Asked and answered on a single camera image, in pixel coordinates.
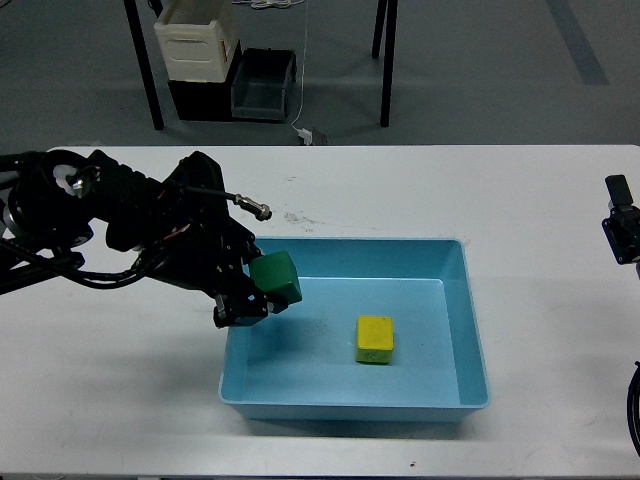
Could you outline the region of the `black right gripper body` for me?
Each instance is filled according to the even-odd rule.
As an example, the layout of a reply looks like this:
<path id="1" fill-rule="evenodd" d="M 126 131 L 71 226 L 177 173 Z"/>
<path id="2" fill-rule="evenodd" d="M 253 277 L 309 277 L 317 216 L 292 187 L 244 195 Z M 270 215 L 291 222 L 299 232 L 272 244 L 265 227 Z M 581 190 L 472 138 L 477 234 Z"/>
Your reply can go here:
<path id="1" fill-rule="evenodd" d="M 602 228 L 619 265 L 639 262 L 639 209 L 634 205 L 611 205 Z"/>

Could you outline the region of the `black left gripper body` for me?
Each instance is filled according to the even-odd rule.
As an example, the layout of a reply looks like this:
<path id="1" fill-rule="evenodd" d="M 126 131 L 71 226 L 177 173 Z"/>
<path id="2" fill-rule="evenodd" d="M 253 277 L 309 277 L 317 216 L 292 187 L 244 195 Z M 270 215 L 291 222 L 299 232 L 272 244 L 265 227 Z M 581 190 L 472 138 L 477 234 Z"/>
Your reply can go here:
<path id="1" fill-rule="evenodd" d="M 137 250 L 145 274 L 213 297 L 216 281 L 247 277 L 247 240 L 255 236 L 229 216 L 220 165 L 195 151 L 163 181 L 110 158 L 104 164 L 106 244 Z"/>

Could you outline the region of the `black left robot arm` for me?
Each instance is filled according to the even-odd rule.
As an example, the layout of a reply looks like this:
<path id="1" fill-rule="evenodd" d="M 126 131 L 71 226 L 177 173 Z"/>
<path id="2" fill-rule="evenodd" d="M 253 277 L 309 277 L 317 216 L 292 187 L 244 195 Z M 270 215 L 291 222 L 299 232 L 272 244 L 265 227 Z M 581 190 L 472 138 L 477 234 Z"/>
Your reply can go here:
<path id="1" fill-rule="evenodd" d="M 27 152 L 1 160 L 1 289 L 55 277 L 112 290 L 143 278 L 205 293 L 220 328 L 249 326 L 287 302 L 256 285 L 245 267 L 261 256 L 254 235 L 229 214 L 238 205 L 260 220 L 269 209 L 226 191 L 220 166 L 201 152 L 158 181 L 102 151 Z M 117 273 L 84 269 L 90 224 L 106 226 L 109 248 L 135 251 Z"/>

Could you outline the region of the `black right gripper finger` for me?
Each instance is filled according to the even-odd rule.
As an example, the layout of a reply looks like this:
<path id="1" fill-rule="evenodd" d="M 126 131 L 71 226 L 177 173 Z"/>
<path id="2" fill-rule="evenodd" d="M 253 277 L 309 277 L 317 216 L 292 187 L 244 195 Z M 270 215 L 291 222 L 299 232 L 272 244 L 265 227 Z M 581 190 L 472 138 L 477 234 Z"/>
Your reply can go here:
<path id="1" fill-rule="evenodd" d="M 605 185 L 610 196 L 611 207 L 631 207 L 633 205 L 633 197 L 623 174 L 607 176 Z"/>

